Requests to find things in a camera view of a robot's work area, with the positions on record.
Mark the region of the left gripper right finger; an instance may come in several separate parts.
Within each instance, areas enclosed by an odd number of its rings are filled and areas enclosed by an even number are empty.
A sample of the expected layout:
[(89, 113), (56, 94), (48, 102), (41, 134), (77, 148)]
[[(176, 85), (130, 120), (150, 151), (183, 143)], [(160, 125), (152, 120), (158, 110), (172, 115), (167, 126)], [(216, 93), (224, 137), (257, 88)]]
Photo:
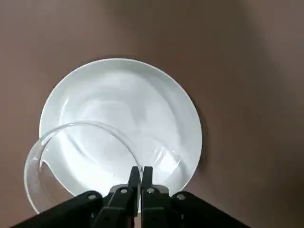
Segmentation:
[(163, 185), (152, 183), (153, 167), (145, 166), (141, 182), (143, 228), (247, 228), (248, 226), (187, 192), (173, 196)]

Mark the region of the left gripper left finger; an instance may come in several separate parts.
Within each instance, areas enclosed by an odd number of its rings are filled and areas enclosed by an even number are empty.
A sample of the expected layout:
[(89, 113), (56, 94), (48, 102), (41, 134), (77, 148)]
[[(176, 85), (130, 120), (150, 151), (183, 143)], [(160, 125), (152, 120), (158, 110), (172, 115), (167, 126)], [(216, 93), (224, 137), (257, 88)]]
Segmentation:
[(107, 196), (87, 191), (15, 225), (17, 228), (132, 228), (139, 205), (140, 171)]

